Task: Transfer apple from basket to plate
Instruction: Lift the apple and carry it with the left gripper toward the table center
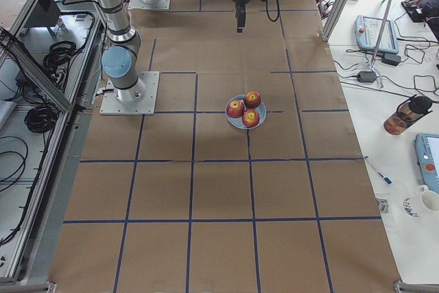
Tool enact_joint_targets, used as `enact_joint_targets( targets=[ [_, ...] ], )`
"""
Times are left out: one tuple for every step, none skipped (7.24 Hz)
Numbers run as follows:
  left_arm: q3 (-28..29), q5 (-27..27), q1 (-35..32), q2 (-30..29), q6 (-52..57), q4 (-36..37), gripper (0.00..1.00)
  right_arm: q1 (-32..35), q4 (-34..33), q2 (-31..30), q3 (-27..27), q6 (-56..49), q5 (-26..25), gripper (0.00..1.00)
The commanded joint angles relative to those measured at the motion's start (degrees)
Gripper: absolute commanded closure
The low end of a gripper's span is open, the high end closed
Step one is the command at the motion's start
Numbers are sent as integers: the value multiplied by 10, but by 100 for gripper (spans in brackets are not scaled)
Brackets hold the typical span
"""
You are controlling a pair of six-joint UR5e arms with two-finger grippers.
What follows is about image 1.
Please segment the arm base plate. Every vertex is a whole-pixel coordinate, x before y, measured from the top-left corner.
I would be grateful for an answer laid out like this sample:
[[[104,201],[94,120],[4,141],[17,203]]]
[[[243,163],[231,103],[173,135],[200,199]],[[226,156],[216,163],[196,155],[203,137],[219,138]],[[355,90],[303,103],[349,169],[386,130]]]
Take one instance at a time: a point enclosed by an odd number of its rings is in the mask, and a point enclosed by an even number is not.
[[[129,10],[168,11],[171,0],[130,0]]]
[[[153,115],[156,108],[160,73],[142,71],[138,81],[127,90],[117,89],[108,80],[100,111],[101,115]]]

